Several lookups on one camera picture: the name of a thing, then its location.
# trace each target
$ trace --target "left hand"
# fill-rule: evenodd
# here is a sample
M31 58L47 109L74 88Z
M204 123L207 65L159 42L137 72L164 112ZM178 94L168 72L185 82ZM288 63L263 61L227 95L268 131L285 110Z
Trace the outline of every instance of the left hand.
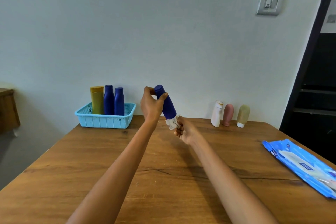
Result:
M166 92L161 95L158 100L153 99L152 96L156 96L154 88L145 87L140 105L143 115L145 116L145 120L153 120L157 122L162 113L163 102L167 98L168 93Z

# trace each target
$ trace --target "black door frame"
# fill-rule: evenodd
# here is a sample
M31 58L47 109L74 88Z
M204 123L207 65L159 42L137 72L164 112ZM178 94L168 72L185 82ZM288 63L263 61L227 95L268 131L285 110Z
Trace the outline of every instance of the black door frame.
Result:
M292 89L292 93L289 97L288 104L285 110L285 113L282 118L282 122L280 125L280 131L286 133L286 130L288 128L288 124L290 121L290 118L292 116L292 112L294 109L294 105L296 103L296 100L299 96L299 92L302 86L303 79L305 77L310 59L313 55L314 48L317 42L317 39L319 37L319 34L321 32L324 19L326 17L329 5L331 0L321 0L320 7L318 8L317 15L315 18L315 22L313 24L313 28L311 29L311 33L309 36L308 44L306 47L306 50L304 52L301 65L299 68L299 71L297 72L296 79L294 82L294 86Z

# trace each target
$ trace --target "light blue plastic basket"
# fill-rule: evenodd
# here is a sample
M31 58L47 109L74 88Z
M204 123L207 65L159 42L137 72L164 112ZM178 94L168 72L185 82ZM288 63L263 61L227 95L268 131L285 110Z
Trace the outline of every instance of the light blue plastic basket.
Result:
M137 104L125 103L125 116L92 114L92 102L75 112L82 127L88 128L127 128L133 118Z

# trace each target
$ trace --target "blue bottle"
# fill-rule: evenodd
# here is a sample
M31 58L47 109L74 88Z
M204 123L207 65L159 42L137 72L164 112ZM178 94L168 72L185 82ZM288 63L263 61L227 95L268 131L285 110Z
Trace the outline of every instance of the blue bottle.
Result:
M114 115L125 115L124 88L115 88Z
M156 99L159 99L160 96L165 93L165 90L161 84L158 86L155 86L154 90L156 92ZM167 120L173 119L176 116L175 107L169 95L167 96L165 102L163 103L162 112Z
M114 94L112 85L105 85L104 114L114 115Z

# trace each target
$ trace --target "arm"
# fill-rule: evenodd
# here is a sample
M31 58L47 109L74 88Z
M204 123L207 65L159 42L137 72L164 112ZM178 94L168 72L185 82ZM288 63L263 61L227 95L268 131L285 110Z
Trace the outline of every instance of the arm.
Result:
M141 99L141 109L145 116L144 124L87 194L67 224L115 222L149 138L162 113L163 101L168 95L164 94L160 99L154 100L151 94L154 94L153 88L145 87Z
M175 135L197 154L232 223L278 223L269 209L216 154L197 128L181 116L178 121L182 127L175 130Z

